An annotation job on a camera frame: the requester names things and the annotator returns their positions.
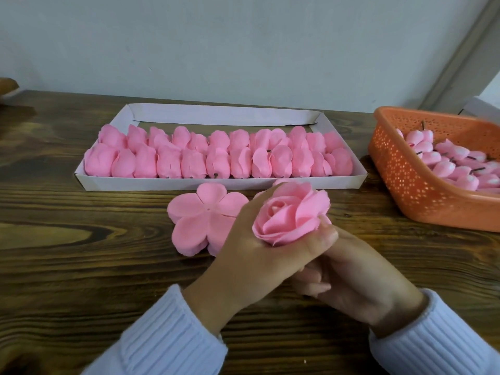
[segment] ribbed cuff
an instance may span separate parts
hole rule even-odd
[[[217,374],[227,347],[199,322],[177,284],[123,332],[129,375]]]
[[[484,374],[493,349],[432,290],[422,290],[429,306],[407,327],[378,340],[370,349],[392,375]]]

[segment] person's left hand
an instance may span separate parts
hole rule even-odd
[[[279,185],[241,209],[220,253],[206,272],[184,291],[184,299],[202,324],[218,334],[241,309],[258,302],[285,279],[330,248],[339,237],[332,225],[280,247],[255,237],[252,225]]]

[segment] table surface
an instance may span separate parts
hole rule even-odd
[[[35,91],[0,102],[2,375],[78,374],[170,284],[189,284],[211,263],[172,246],[166,206],[178,192],[85,192],[73,177],[101,126],[130,102],[182,103]],[[405,218],[366,155],[372,115],[325,114],[369,173],[359,190],[328,191],[331,220],[500,348],[500,234]],[[222,336],[223,374],[384,373],[366,326],[286,282]]]

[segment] stack of pink petals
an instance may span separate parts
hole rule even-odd
[[[471,151],[449,139],[433,144],[434,133],[413,130],[406,137],[396,129],[425,165],[448,184],[458,188],[500,195],[500,162],[482,151]]]
[[[308,133],[303,126],[288,135],[276,128],[216,130],[205,137],[185,126],[168,135],[155,126],[147,134],[130,125],[125,135],[108,124],[85,153],[84,170],[90,176],[172,179],[350,176],[353,161],[336,132]]]
[[[287,245],[316,230],[321,221],[330,223],[327,212],[330,199],[325,190],[315,190],[309,182],[278,179],[285,182],[260,209],[253,233],[272,246]]]
[[[242,193],[228,193],[219,183],[203,183],[196,193],[175,197],[166,209],[176,224],[172,233],[173,245],[187,257],[208,245],[209,253],[216,256],[236,216],[247,202]]]

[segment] orange plastic basket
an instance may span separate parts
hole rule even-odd
[[[374,112],[377,126],[368,152],[401,211],[410,219],[468,229],[500,232],[500,195],[466,191],[429,170],[401,138],[410,131],[434,131],[434,142],[488,153],[500,161],[500,126],[473,117],[394,107]]]

